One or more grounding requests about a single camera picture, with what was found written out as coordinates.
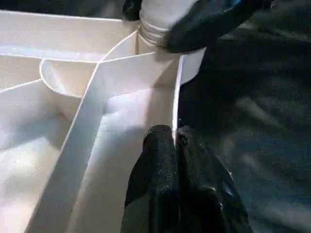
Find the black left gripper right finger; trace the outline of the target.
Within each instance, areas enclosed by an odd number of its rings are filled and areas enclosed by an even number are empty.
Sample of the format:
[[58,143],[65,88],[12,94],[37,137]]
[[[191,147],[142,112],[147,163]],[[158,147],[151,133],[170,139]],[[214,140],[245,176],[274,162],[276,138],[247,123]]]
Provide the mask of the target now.
[[182,232],[253,232],[229,171],[201,135],[182,127],[177,136]]

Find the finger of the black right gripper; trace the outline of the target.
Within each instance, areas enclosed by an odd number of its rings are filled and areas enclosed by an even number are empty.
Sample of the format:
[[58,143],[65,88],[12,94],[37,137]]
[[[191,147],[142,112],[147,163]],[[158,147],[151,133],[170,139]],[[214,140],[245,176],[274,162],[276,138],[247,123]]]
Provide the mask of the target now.
[[165,35],[165,49],[185,53],[208,47],[262,8],[262,0],[198,0]]
[[139,20],[142,0],[125,0],[122,8],[122,14],[126,20]]

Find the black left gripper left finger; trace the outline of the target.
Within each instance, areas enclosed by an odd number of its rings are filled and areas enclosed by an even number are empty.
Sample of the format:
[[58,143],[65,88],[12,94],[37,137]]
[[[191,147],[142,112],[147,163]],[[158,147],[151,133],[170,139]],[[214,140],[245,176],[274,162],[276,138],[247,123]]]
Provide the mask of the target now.
[[179,176],[172,130],[151,127],[128,181],[122,233],[179,232]]

